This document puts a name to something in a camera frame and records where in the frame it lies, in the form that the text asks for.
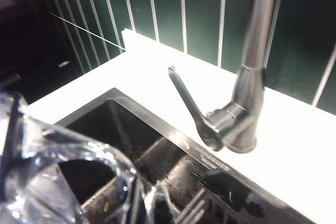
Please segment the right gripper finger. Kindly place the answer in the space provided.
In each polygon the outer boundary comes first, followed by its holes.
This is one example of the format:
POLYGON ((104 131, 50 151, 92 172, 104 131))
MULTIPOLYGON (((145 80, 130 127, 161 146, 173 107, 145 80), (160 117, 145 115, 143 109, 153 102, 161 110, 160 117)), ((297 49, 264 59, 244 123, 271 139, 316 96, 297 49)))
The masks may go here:
POLYGON ((157 180, 153 196, 153 223, 179 223, 167 186, 157 180))

